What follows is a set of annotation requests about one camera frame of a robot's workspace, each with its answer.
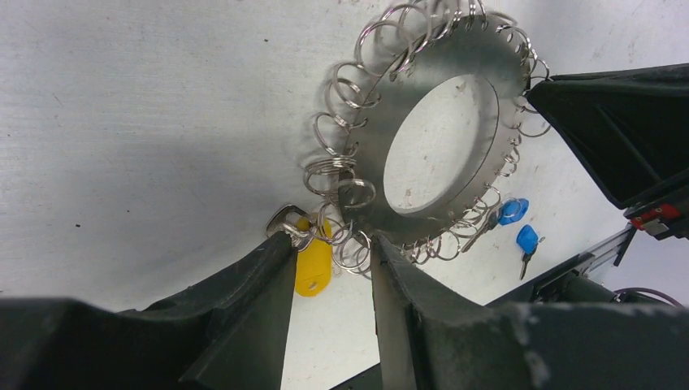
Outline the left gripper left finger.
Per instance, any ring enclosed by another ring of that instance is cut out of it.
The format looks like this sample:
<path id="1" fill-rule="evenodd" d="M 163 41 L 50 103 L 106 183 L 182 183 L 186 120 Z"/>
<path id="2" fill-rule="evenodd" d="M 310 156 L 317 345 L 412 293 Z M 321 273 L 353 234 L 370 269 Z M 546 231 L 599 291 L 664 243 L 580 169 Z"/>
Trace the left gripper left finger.
<path id="1" fill-rule="evenodd" d="M 278 232 L 144 310 L 72 298 L 1 301 L 4 389 L 276 389 L 297 251 Z"/>

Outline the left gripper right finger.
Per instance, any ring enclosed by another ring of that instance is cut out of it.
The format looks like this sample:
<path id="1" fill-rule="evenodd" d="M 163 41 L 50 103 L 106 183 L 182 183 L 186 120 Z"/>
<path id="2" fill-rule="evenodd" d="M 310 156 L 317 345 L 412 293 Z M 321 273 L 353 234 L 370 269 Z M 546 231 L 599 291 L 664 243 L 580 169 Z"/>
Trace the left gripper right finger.
<path id="1" fill-rule="evenodd" d="M 370 247 L 385 389 L 685 389 L 688 312 L 670 305 L 478 305 Z"/>

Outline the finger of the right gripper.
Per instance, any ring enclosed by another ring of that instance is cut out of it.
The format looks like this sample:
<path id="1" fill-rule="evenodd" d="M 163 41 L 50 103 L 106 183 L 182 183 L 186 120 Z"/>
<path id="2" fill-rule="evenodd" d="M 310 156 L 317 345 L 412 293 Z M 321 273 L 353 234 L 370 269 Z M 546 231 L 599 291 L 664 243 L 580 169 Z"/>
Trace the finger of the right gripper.
<path id="1" fill-rule="evenodd" d="M 560 75 L 527 101 L 618 209 L 688 183 L 688 66 Z"/>

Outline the metal disc with key rings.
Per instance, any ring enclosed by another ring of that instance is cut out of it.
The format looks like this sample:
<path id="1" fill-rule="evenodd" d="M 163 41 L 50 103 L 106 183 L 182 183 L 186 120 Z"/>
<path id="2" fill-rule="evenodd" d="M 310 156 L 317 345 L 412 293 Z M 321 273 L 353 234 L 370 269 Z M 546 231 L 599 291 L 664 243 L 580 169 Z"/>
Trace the metal disc with key rings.
<path id="1" fill-rule="evenodd" d="M 547 72 L 521 24 L 481 1 L 391 4 L 332 67 L 313 117 L 314 242 L 354 275 L 377 236 L 418 265 L 468 252 L 499 221 L 526 94 Z"/>

